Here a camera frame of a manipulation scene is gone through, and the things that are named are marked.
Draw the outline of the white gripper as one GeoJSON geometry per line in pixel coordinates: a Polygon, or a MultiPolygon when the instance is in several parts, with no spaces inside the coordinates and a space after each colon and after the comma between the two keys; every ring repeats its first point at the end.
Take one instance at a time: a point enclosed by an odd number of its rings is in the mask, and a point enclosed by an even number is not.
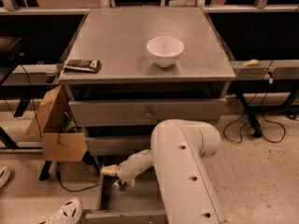
{"type": "Polygon", "coordinates": [[[101,168],[101,173],[103,175],[117,176],[122,181],[128,182],[128,185],[132,188],[135,186],[135,169],[128,161],[123,161],[119,165],[104,166],[101,168]]]}

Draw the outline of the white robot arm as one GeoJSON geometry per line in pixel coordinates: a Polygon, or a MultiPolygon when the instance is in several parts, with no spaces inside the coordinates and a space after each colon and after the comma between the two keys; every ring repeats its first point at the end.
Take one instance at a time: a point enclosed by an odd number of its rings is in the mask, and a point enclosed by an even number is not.
{"type": "Polygon", "coordinates": [[[202,121],[168,119],[152,131],[150,148],[101,169],[129,186],[150,167],[155,170],[169,224],[224,224],[220,201],[203,158],[214,155],[221,135],[202,121]]]}

